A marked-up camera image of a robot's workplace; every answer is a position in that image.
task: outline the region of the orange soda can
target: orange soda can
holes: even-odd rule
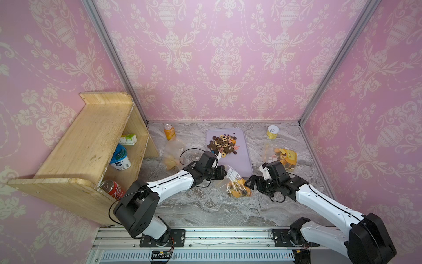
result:
[[[172,139],[176,135],[176,132],[174,131],[174,127],[170,124],[166,124],[164,126],[164,134],[167,140]]]

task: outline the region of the purple tray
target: purple tray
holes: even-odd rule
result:
[[[213,136],[220,135],[231,135],[236,136],[236,145],[239,146],[237,155],[233,153],[228,154],[226,157],[221,158],[218,165],[229,165],[231,166],[240,176],[248,178],[252,175],[252,163],[249,158],[248,147],[246,146],[246,138],[243,129],[241,128],[222,128],[222,129],[209,129],[205,133],[206,145],[210,144]]]

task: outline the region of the damask pattern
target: damask pattern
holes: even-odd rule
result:
[[[98,224],[5,184],[35,174],[82,109],[80,92],[123,85],[82,2],[0,6],[0,263],[85,263]]]
[[[337,199],[422,258],[422,1],[381,1],[305,124]]]
[[[149,120],[297,120],[366,0],[95,3]]]

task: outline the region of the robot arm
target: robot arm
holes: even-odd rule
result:
[[[184,190],[189,190],[204,180],[222,180],[227,174],[224,166],[217,166],[221,154],[205,151],[198,162],[193,162],[167,178],[144,182],[136,180],[113,210],[114,215],[131,237],[150,236],[157,245],[164,245],[170,237],[170,228],[154,216],[159,203]]]
[[[301,177],[291,178],[279,161],[264,163],[260,171],[263,177],[252,175],[245,185],[252,190],[256,186],[259,192],[271,198],[280,192],[313,209],[338,228],[320,226],[307,218],[300,218],[290,226],[290,236],[295,244],[321,244],[345,255],[354,264],[387,264],[396,255],[384,223],[375,214],[354,211],[315,190]]]

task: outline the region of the wooden shelf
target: wooden shelf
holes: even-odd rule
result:
[[[132,165],[124,171],[119,171],[112,166],[108,166],[104,175],[104,180],[116,181],[124,190],[129,189],[132,183],[138,178],[149,136],[140,136],[139,138],[136,136],[136,138],[138,141],[135,145],[125,146],[127,156]]]
[[[34,178],[10,180],[8,185],[100,224],[111,224],[108,208],[115,199],[99,188],[100,183],[115,180],[127,190],[138,178],[144,156],[157,157],[158,152],[129,94],[80,95],[85,107]],[[122,133],[136,134],[138,142],[125,146],[131,167],[118,171],[109,163]]]

